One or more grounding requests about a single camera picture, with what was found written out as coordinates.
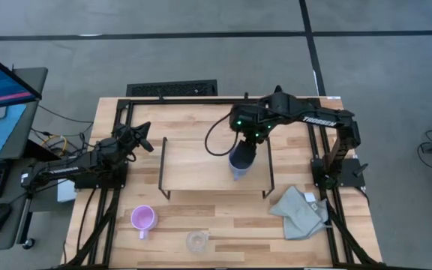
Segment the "gray cloth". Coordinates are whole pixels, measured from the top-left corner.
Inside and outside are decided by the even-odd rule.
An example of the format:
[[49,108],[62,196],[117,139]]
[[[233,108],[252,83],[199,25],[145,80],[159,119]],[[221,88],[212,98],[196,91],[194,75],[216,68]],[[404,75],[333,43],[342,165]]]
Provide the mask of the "gray cloth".
[[326,199],[320,202],[306,202],[305,195],[290,187],[269,213],[283,217],[286,240],[308,239],[324,229],[328,220]]

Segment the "floor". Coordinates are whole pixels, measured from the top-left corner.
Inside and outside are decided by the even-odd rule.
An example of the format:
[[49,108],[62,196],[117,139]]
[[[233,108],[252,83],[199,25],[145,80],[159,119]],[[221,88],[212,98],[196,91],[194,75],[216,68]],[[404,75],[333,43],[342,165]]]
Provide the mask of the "floor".
[[[432,30],[432,1],[306,2],[315,32]],[[0,0],[0,36],[304,30],[290,0]],[[341,96],[359,123],[357,152],[370,164],[364,176],[384,261],[432,269],[432,169],[416,154],[432,129],[432,35],[314,41],[325,93]],[[94,117],[98,98],[122,96],[128,83],[216,79],[220,95],[265,95],[276,84],[318,93],[305,37],[0,40],[0,61],[49,68],[41,104],[82,120]],[[74,134],[86,126],[38,110],[34,128]],[[432,155],[424,158],[432,164]],[[71,205],[36,214],[37,245],[0,251],[0,269],[57,265],[70,216]]]

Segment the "pink mug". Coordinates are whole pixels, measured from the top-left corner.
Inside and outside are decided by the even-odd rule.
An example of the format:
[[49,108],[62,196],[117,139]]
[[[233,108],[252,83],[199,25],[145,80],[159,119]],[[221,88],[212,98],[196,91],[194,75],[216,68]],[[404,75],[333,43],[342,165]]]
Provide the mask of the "pink mug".
[[146,239],[148,238],[149,230],[158,224],[158,215],[153,208],[147,205],[140,205],[133,210],[131,223],[133,227],[139,230],[139,239]]

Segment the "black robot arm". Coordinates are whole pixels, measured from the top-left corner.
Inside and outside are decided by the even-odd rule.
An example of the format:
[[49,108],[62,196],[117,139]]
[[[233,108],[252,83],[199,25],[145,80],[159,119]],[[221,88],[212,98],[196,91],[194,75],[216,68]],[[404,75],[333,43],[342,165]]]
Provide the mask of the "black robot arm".
[[142,146],[148,152],[153,151],[146,140],[150,126],[150,122],[138,127],[118,124],[112,132],[113,137],[97,142],[91,151],[34,163],[23,171],[21,186],[31,194],[51,181],[69,179],[77,189],[121,188],[125,185],[128,161],[136,160],[133,150]]
[[337,140],[331,153],[325,157],[325,177],[333,184],[341,175],[341,165],[350,149],[361,143],[359,129],[353,114],[347,110],[317,106],[309,99],[284,93],[278,85],[273,94],[260,98],[257,103],[239,103],[232,106],[229,126],[244,135],[244,141],[230,155],[233,166],[248,168],[256,157],[257,144],[264,142],[278,125],[307,122],[337,130]]

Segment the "wooden table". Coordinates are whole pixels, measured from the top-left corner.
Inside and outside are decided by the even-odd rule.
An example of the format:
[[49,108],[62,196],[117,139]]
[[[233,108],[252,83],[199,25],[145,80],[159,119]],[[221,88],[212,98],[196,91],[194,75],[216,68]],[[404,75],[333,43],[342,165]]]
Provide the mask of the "wooden table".
[[[227,140],[232,135],[228,128],[230,124],[224,121],[220,125],[219,128],[228,133],[224,138]],[[208,143],[213,143],[215,141],[213,138],[211,136],[211,141]],[[269,152],[267,140],[256,149],[256,157],[251,168],[235,181],[235,176],[228,166],[228,156],[217,157],[208,154],[200,140],[187,141],[181,138],[166,140],[161,178],[162,191],[270,192],[273,188],[273,175]]]
[[[324,107],[343,107],[339,98],[321,97],[320,100]],[[100,99],[91,143],[111,136],[117,101],[117,97]],[[148,153],[140,148],[135,151],[137,161],[130,164],[126,187],[121,190],[109,267],[332,266],[326,231],[305,241],[286,241],[282,218],[269,214],[269,209],[290,186],[319,196],[313,185],[309,165],[312,152],[306,124],[278,126],[271,132],[275,189],[267,199],[263,199],[261,193],[256,191],[177,190],[172,192],[171,200],[167,200],[158,190],[163,137],[168,137],[170,141],[202,142],[209,127],[226,115],[229,109],[230,105],[226,104],[135,106],[132,125],[151,122],[148,141],[154,146],[154,151]],[[322,147],[319,129],[315,128],[315,131],[318,145]],[[335,130],[327,131],[332,144]],[[214,129],[209,147],[213,152],[223,152],[231,146],[233,140],[234,133],[229,131],[227,124],[222,124]],[[90,190],[82,190],[76,197],[66,238],[68,258],[72,258],[76,252],[81,217],[90,193]],[[349,231],[371,257],[380,261],[366,199],[351,187],[341,188],[340,194]],[[95,225],[99,195],[97,190],[88,207],[82,243]],[[106,206],[111,197],[109,193]],[[139,205],[153,207],[160,218],[157,227],[149,233],[149,240],[145,241],[138,239],[139,234],[130,222],[131,212]],[[186,248],[186,235],[194,230],[209,234],[207,251],[204,253],[190,253]],[[341,235],[337,229],[334,231],[339,258],[344,262]],[[106,233],[103,232],[96,263],[102,261],[105,240]]]

